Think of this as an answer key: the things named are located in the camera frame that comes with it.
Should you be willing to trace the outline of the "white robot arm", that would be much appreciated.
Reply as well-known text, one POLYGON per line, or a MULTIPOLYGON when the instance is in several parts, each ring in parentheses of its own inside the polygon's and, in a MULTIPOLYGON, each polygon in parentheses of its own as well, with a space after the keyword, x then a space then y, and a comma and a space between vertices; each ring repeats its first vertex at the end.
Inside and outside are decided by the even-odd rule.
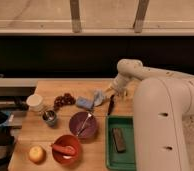
POLYGON ((140 81, 132 100, 137 171, 191 171, 182 117, 194 114, 194 75, 136 59, 120 60, 117 70, 109 86, 117 94, 140 81))

